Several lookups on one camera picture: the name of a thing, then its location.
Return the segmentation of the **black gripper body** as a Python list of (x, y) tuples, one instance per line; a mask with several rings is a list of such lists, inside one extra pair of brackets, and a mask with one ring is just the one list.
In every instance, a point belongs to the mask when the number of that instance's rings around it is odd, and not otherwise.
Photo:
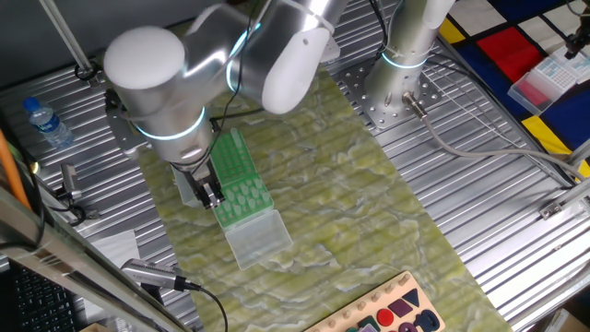
[(177, 184), (185, 189), (190, 189), (192, 192), (207, 189), (215, 191), (215, 174), (211, 170), (211, 162), (206, 161), (189, 166), (176, 166), (178, 172)]

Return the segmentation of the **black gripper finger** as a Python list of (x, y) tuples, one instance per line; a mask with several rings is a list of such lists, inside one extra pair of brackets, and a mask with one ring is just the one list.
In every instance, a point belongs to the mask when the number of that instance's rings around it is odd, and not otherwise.
[(204, 208), (216, 208), (220, 204), (210, 204), (206, 193), (206, 183), (197, 183), (195, 185), (195, 195), (201, 201)]
[(221, 204), (225, 201), (221, 185), (218, 179), (213, 175), (206, 178), (206, 194), (210, 204)]

